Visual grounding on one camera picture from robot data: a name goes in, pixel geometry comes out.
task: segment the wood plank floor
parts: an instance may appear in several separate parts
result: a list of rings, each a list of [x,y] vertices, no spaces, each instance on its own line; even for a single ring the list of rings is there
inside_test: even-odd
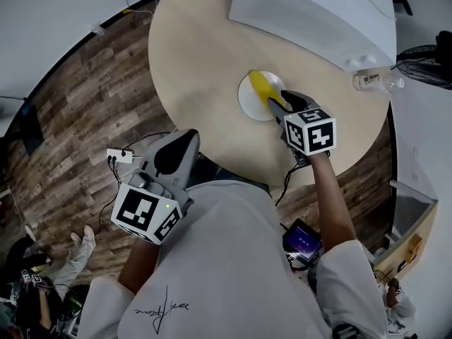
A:
[[[143,8],[154,10],[156,3]],[[129,14],[71,55],[33,100],[45,141],[28,157],[22,142],[8,148],[7,174],[23,219],[35,227],[38,244],[53,258],[66,255],[71,231],[83,235],[85,223],[95,230],[102,207],[117,192],[105,160],[108,147],[120,148],[146,134],[175,128],[155,92],[148,66],[150,14]],[[136,155],[155,138],[133,146]],[[120,165],[126,176],[139,165]],[[391,139],[388,123],[369,152],[339,176],[358,237],[369,248],[381,244],[390,217]],[[272,194],[278,198],[281,188]],[[0,259],[23,235],[10,198],[0,234]],[[111,225],[110,206],[104,211],[106,229],[79,283],[96,275],[118,275],[134,238]],[[278,207],[283,223],[297,217],[312,227],[317,203],[313,186],[289,189]]]

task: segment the white sleeve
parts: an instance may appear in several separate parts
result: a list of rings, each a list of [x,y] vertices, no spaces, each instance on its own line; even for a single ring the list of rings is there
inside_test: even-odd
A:
[[[111,278],[96,278],[83,305],[77,339],[118,338],[118,326],[134,294]]]
[[[337,245],[321,257],[317,267],[317,302],[332,330],[348,323],[366,338],[387,338],[383,300],[357,240]]]

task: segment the yellow object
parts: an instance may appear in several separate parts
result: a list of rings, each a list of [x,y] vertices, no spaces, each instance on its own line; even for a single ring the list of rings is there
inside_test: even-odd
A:
[[[281,104],[283,107],[285,107],[285,104],[283,103],[283,100],[279,96],[279,94],[276,92],[275,88],[267,81],[266,77],[263,76],[263,74],[259,71],[250,71],[249,72],[249,81],[251,82],[251,85],[253,86],[254,91],[256,94],[261,98],[261,101],[263,105],[268,108],[268,98],[273,98],[276,100],[279,104]]]

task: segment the round wooden table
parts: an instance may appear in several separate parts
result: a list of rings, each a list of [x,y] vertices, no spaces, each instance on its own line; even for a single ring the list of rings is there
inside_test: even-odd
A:
[[[252,69],[270,71],[336,117],[336,174],[353,166],[383,126],[390,95],[357,92],[352,74],[280,37],[228,20],[231,0],[161,0],[150,25],[149,64],[155,89],[178,129],[197,129],[201,152],[235,174],[283,185],[295,165],[275,121],[241,109],[237,88]],[[310,167],[291,186],[314,183]]]

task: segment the black signature print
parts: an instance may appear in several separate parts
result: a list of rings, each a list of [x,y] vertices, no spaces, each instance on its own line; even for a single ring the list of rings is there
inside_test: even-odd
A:
[[[182,303],[182,304],[176,304],[171,301],[169,303],[169,307],[167,309],[167,302],[168,302],[168,285],[167,285],[167,291],[165,294],[165,303],[163,304],[163,308],[162,305],[160,305],[158,307],[158,310],[148,310],[148,311],[144,311],[144,310],[137,310],[135,309],[135,314],[145,314],[148,315],[149,317],[152,316],[156,316],[157,318],[155,318],[153,320],[153,327],[155,330],[155,333],[158,334],[160,332],[160,325],[162,324],[163,318],[168,315],[171,311],[173,311],[174,309],[185,309],[185,310],[189,310],[189,305]]]

